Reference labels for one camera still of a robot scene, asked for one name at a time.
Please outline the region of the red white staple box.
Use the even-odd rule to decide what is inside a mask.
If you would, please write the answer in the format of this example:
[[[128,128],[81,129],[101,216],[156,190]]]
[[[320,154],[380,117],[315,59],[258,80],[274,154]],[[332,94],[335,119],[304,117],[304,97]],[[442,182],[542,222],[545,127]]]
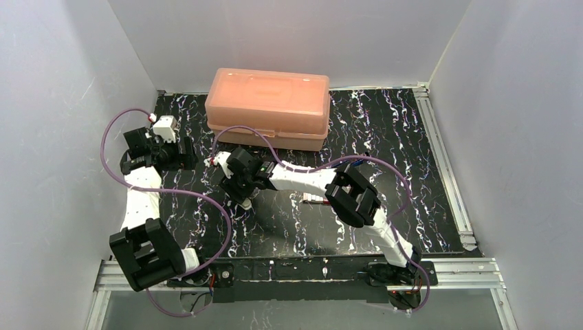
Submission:
[[[304,192],[302,194],[302,202],[305,204],[314,204],[314,205],[329,205],[329,201],[322,196],[314,195],[310,193]]]

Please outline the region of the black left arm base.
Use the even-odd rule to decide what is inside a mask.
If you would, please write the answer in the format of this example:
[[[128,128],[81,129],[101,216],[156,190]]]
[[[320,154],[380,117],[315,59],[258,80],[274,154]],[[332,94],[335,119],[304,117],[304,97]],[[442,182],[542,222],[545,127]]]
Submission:
[[[166,281],[168,287],[223,288],[234,284],[234,265],[227,261],[215,261],[205,269],[181,279]]]

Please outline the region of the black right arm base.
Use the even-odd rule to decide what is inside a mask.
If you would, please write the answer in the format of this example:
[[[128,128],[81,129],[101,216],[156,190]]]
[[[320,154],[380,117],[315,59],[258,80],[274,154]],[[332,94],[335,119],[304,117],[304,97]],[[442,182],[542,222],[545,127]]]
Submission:
[[[364,272],[368,276],[371,285],[404,285],[409,289],[416,289],[419,286],[423,287],[427,283],[429,283],[429,286],[438,285],[439,280],[434,263],[420,261],[418,264],[423,268],[427,277],[414,265],[402,268],[380,262],[369,263],[364,268]]]

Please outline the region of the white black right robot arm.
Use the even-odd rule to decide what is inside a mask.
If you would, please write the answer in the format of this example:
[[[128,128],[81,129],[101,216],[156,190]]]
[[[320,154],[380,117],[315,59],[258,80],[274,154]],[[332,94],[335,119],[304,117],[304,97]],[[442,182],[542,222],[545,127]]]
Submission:
[[[235,203],[248,210],[258,190],[283,191],[322,197],[343,223],[362,229],[380,248],[389,265],[415,268],[421,256],[390,222],[376,187],[347,157],[333,168],[310,168],[261,159],[243,148],[221,151],[210,165],[223,171],[219,185]]]

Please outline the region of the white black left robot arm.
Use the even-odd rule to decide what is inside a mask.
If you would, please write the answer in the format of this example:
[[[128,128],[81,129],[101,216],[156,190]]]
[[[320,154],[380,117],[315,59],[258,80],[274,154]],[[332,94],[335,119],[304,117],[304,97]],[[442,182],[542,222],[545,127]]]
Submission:
[[[170,126],[154,125],[124,134],[128,149],[120,170],[129,185],[121,230],[109,245],[129,286],[140,292],[201,265],[194,248],[181,248],[160,218],[163,171],[193,170],[193,141]]]

